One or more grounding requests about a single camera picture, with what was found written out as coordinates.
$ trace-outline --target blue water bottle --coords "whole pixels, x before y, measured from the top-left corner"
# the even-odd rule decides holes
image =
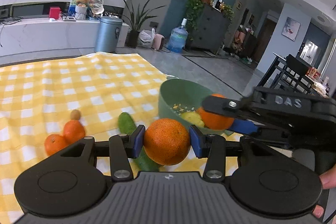
[[[183,47],[185,46],[185,41],[187,40],[188,37],[188,32],[185,29],[186,23],[187,19],[184,18],[182,20],[181,26],[174,28],[171,31],[167,48],[172,52],[181,53]]]

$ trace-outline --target green bowl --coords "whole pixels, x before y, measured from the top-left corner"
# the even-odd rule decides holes
[[[191,123],[182,119],[174,112],[172,107],[174,104],[181,104],[188,109],[194,107],[198,109],[205,97],[213,94],[213,92],[195,82],[171,79],[162,83],[159,94],[159,117],[170,118],[182,123],[188,130]],[[209,128],[199,128],[203,134],[222,134],[225,130],[212,130]]]

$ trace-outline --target red box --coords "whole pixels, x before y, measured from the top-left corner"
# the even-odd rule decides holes
[[[49,18],[54,18],[58,20],[60,11],[61,11],[60,7],[50,7]]]

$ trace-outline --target bag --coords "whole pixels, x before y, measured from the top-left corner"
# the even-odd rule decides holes
[[[138,37],[138,46],[151,48],[153,44],[153,39],[155,36],[155,29],[153,28],[151,31],[142,30]]]

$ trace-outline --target gray ribbed panel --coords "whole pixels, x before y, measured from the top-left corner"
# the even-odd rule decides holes
[[[117,183],[98,206],[73,217],[44,219],[30,214],[17,224],[319,224],[312,215],[270,220],[237,205],[226,188],[199,173],[141,172]]]

